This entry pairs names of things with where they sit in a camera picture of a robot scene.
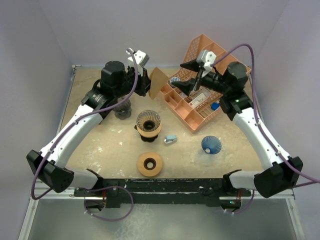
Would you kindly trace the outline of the wooden ring dripper stand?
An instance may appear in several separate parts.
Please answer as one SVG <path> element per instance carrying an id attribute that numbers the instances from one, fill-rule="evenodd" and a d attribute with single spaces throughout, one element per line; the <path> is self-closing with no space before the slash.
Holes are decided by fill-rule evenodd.
<path id="1" fill-rule="evenodd" d="M 147 120 L 141 126 L 137 124 L 135 127 L 141 136 L 152 138 L 159 135 L 162 130 L 162 123 L 157 125 L 155 122 Z"/>

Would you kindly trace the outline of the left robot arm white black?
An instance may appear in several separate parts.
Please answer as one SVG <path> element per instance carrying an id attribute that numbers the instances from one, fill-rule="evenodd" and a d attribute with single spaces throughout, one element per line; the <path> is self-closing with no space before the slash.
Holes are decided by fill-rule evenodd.
<path id="1" fill-rule="evenodd" d="M 109 61 L 101 70 L 101 77 L 94 82 L 73 117 L 55 138 L 41 150 L 31 150 L 27 162 L 35 178 L 45 183 L 50 190 L 61 193 L 68 187 L 80 187 L 91 196 L 103 191 L 103 184 L 92 170 L 77 172 L 66 168 L 69 158 L 87 136 L 104 120 L 112 109 L 119 107 L 118 100 L 136 93 L 145 96 L 151 88 L 151 80 L 142 63 L 129 61 L 125 68 L 120 61 Z"/>

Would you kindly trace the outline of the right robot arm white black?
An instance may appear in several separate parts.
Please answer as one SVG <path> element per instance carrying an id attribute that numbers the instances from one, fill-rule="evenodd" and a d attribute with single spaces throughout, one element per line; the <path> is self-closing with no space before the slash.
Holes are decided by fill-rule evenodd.
<path id="1" fill-rule="evenodd" d="M 254 104 L 244 87 L 248 81 L 247 68 L 238 61 L 232 61 L 223 74 L 217 71 L 205 73 L 203 63 L 195 59 L 180 64 L 181 68 L 196 73 L 187 81 L 174 81 L 172 84 L 184 94 L 200 86 L 222 94 L 219 104 L 222 111 L 244 133 L 256 152 L 263 171 L 235 170 L 223 177 L 222 190 L 228 196 L 240 189 L 255 190 L 264 198 L 272 197 L 284 190 L 293 188 L 303 168 L 302 160 L 291 157 L 275 141 L 261 118 L 254 110 Z"/>

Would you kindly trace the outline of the grey ribbed glass dripper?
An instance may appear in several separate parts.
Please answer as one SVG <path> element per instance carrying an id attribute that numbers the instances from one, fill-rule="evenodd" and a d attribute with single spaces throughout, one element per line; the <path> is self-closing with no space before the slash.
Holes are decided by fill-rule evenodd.
<path id="1" fill-rule="evenodd" d="M 136 126 L 144 132 L 155 131 L 161 124 L 160 115 L 154 110 L 142 111 L 136 119 Z"/>

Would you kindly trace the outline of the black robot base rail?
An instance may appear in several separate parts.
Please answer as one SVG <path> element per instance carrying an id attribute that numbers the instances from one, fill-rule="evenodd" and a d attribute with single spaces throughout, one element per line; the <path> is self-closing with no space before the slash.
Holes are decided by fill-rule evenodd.
<path id="1" fill-rule="evenodd" d="M 222 178 L 104 178 L 92 190 L 77 188 L 89 207 L 119 208 L 122 204 L 205 205 L 239 208 L 241 197 L 251 196 L 244 188 L 228 186 Z"/>

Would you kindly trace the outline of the brown paper coffee filter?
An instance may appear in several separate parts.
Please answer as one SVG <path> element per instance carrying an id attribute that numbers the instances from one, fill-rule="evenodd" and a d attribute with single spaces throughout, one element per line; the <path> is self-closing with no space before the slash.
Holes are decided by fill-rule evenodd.
<path id="1" fill-rule="evenodd" d="M 150 99 L 154 99 L 168 80 L 168 76 L 158 67 L 155 67 L 150 76 L 150 89 L 148 91 Z"/>

